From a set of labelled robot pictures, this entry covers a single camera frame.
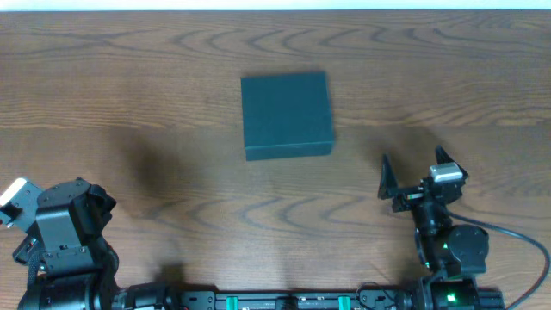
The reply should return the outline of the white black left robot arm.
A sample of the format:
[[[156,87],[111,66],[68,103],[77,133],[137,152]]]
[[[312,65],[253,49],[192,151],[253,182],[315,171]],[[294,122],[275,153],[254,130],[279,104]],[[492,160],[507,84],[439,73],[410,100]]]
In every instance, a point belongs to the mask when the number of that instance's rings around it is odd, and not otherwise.
[[[1,196],[1,220],[25,232],[13,252],[27,267],[19,310],[178,309],[174,289],[149,283],[119,288],[119,257],[102,236],[116,201],[82,178],[41,189],[17,178]]]

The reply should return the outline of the black gift box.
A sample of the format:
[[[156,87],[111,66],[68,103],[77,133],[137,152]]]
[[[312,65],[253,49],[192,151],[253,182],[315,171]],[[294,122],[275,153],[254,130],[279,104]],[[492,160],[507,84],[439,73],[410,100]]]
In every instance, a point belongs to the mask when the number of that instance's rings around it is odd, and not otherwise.
[[[241,78],[248,161],[324,156],[335,143],[323,71]]]

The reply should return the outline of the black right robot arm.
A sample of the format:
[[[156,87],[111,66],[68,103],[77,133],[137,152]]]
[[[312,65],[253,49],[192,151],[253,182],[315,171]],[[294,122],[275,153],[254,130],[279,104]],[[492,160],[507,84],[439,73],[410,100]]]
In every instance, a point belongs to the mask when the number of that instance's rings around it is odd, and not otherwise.
[[[441,146],[436,164],[417,186],[401,188],[384,155],[378,198],[390,199],[395,213],[409,212],[421,264],[430,272],[397,294],[398,309],[481,309],[475,277],[486,272],[489,235],[472,224],[456,225],[447,206],[462,197],[468,173]]]

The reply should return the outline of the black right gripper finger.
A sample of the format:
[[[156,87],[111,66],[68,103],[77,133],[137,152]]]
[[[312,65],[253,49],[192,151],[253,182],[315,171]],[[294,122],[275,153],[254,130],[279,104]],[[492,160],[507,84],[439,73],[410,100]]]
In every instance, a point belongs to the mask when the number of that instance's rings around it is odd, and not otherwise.
[[[377,196],[379,199],[390,199],[397,195],[398,189],[399,185],[390,165],[389,157],[384,154],[382,156],[381,180]]]
[[[455,161],[448,155],[442,146],[438,145],[435,148],[436,162],[438,164],[450,164]]]

